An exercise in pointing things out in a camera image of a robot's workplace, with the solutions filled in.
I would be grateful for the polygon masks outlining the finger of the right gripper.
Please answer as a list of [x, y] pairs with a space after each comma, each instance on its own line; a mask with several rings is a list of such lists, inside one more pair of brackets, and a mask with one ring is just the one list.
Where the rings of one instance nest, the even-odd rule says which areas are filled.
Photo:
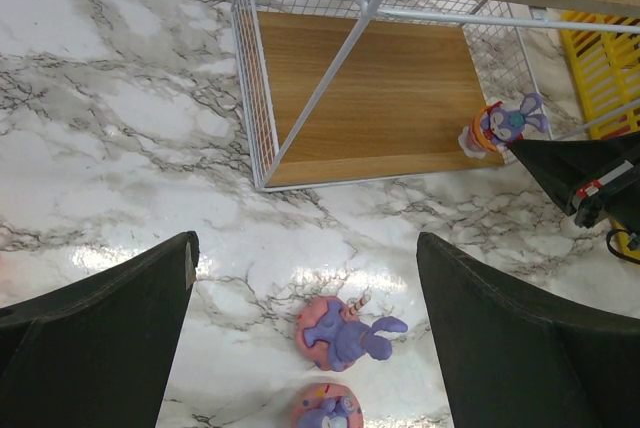
[[605, 140], [518, 140], [510, 151], [577, 226], [611, 217], [639, 226], [639, 134]]

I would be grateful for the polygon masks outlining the purple bunny orange cup toy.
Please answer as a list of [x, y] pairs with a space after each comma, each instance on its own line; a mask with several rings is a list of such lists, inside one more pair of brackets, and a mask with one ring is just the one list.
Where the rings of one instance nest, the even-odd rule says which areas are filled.
[[518, 106], [498, 101], [473, 117], [458, 136], [458, 144], [469, 158], [483, 159], [489, 153], [503, 153], [524, 137], [527, 128], [539, 133], [549, 131], [549, 120], [542, 107], [543, 100], [537, 92], [525, 94]]

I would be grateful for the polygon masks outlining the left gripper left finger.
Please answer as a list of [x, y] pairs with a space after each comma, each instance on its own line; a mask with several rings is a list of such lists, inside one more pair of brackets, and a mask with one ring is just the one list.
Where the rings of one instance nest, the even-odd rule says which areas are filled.
[[196, 281], [187, 231], [1, 310], [4, 427], [153, 427]]

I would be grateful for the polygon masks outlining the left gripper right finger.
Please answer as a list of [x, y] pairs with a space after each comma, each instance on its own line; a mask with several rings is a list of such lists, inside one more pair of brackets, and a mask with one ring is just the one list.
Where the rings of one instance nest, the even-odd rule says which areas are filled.
[[455, 426], [638, 426], [638, 319], [553, 295], [433, 233], [416, 258]]

